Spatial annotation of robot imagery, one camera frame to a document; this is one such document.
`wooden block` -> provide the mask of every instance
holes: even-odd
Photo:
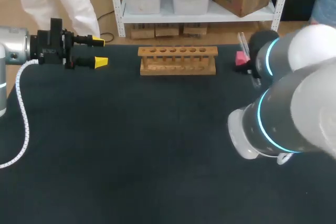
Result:
[[[180,32],[178,26],[178,24],[174,23],[155,24],[155,36],[178,36]]]
[[[213,75],[217,47],[139,47],[142,76]]]
[[[183,34],[184,35],[206,35],[208,28],[207,23],[184,23]]]
[[[148,39],[155,37],[154,24],[133,24],[131,39]]]
[[[217,47],[139,47],[138,56],[217,56]]]

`white spiral cable wrap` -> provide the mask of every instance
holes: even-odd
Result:
[[[38,64],[38,60],[30,60],[30,61],[27,61],[26,63],[24,63],[20,67],[20,69],[19,69],[19,71],[16,75],[16,79],[15,79],[15,89],[16,89],[17,100],[19,102],[19,106],[20,106],[20,109],[21,109],[21,114],[22,114],[22,117],[23,117],[23,123],[24,123],[24,126],[25,126],[25,141],[23,143],[21,151],[16,155],[16,157],[14,157],[11,161],[9,161],[5,164],[0,164],[0,169],[8,167],[10,165],[13,165],[15,162],[17,162],[23,156],[23,154],[26,152],[27,147],[28,147],[29,124],[28,124],[28,117],[27,117],[27,114],[26,114],[26,109],[25,109],[25,106],[23,104],[23,100],[22,100],[22,97],[21,97],[20,78],[21,78],[21,74],[22,74],[23,70],[26,67],[28,67],[29,65],[32,65],[32,64]]]

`blue led ring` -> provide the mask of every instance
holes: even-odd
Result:
[[[262,123],[261,123],[261,118],[260,118],[260,108],[261,108],[261,102],[263,101],[266,93],[267,93],[268,90],[266,90],[266,92],[261,96],[260,98],[260,101],[259,101],[259,104],[258,104],[258,110],[257,110],[257,118],[258,118],[258,123],[259,123],[259,126],[260,126],[260,129],[262,131],[262,133],[264,134],[265,138],[274,146],[278,147],[279,149],[285,151],[285,152],[292,152],[292,153],[300,153],[300,152],[295,152],[295,151],[291,151],[291,150],[288,150],[286,148],[283,148],[281,147],[280,145],[278,145],[276,142],[274,142],[270,136],[266,133]]]
[[[268,70],[268,72],[269,72],[269,74],[270,74],[271,76],[273,76],[273,73],[272,73],[271,68],[270,68],[270,66],[269,66],[269,55],[270,55],[270,53],[271,53],[272,47],[274,46],[274,44],[275,44],[279,39],[280,39],[280,38],[277,38],[277,39],[273,40],[273,42],[269,45],[269,47],[268,47],[268,49],[267,49],[267,52],[266,52],[266,68],[267,68],[267,70]]]

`black cable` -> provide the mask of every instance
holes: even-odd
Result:
[[[110,14],[112,14],[112,13],[114,13],[114,10],[112,10],[112,11],[110,11],[110,12],[108,12],[108,13],[105,13],[105,14],[101,15],[99,18],[97,18],[97,21],[99,21],[101,18],[103,18],[103,17],[105,17],[105,16],[107,16],[107,15],[110,15]],[[100,35],[101,35],[101,36],[102,36],[102,35],[110,35],[110,36],[112,37],[110,40],[106,40],[106,41],[105,41],[106,43],[111,42],[111,41],[114,40],[114,35],[113,35],[113,33],[109,33],[109,32],[107,32],[107,33],[101,33]]]

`silver metal cylinder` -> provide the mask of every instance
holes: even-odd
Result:
[[[0,117],[5,114],[7,105],[5,55],[5,47],[0,44]]]
[[[5,48],[6,64],[22,65],[30,59],[30,35],[26,28],[0,27],[0,44]]]

